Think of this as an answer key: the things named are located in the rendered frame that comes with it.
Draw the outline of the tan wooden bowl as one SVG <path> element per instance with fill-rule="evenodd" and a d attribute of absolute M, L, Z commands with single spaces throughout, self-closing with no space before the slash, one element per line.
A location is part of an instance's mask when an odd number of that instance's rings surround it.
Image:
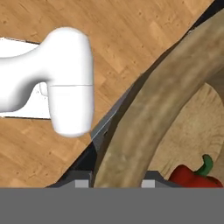
<path fill-rule="evenodd" d="M 179 41 L 123 103 L 102 146 L 95 187 L 139 187 L 180 110 L 224 70 L 224 9 Z"/>

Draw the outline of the white curved tap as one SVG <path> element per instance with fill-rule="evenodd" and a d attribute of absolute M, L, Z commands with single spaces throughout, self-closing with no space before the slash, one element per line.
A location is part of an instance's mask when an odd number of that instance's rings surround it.
<path fill-rule="evenodd" d="M 54 131 L 79 137 L 94 118 L 94 59 L 88 36 L 73 27 L 59 27 L 38 44 L 16 48 L 23 41 L 0 38 L 0 113 L 13 113 L 29 101 L 40 83 Z"/>

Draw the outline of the red bell pepper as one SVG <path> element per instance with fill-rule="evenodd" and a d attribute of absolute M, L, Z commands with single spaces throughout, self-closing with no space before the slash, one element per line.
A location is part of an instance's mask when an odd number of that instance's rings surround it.
<path fill-rule="evenodd" d="M 217 178 L 209 176 L 209 172 L 214 166 L 213 159 L 208 154 L 204 154 L 202 159 L 203 165 L 197 171 L 192 171 L 184 164 L 178 165 L 169 180 L 189 188 L 223 188 L 224 185 Z"/>

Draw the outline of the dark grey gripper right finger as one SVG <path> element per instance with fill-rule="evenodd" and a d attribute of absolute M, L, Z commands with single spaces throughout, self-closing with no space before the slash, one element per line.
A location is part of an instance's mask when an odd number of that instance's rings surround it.
<path fill-rule="evenodd" d="M 158 171 L 147 171 L 142 184 L 142 188 L 164 188 L 179 187 L 179 185 L 164 179 Z"/>

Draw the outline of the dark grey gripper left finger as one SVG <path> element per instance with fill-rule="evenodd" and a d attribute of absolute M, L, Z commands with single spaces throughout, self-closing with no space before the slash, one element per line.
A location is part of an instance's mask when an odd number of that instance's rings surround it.
<path fill-rule="evenodd" d="M 91 171 L 69 171 L 61 176 L 61 178 L 48 186 L 48 188 L 58 188 L 67 184 L 73 184 L 75 187 L 86 186 L 90 187 L 92 178 Z"/>

